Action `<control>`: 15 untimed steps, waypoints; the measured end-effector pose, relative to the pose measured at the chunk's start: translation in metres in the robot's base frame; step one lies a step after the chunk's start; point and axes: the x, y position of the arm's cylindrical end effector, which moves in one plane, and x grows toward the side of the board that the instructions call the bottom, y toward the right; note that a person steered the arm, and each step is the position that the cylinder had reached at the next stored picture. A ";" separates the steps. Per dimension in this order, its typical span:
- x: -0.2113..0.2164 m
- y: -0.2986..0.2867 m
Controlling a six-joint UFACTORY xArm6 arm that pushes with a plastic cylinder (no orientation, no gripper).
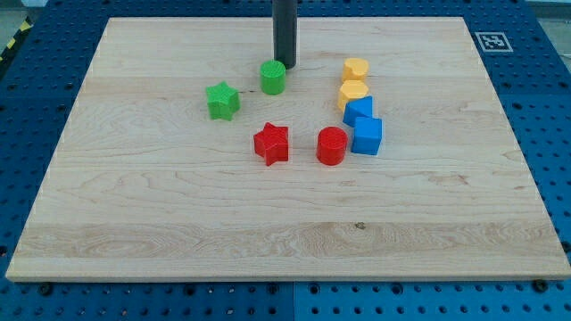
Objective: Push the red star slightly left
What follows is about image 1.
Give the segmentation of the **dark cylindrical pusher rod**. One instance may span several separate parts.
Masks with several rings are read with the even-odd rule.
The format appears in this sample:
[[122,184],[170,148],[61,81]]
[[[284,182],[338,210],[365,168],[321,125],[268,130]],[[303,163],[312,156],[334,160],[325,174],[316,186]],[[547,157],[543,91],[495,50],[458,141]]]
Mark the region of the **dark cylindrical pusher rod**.
[[287,70],[296,64],[297,2],[295,0],[272,1],[273,54]]

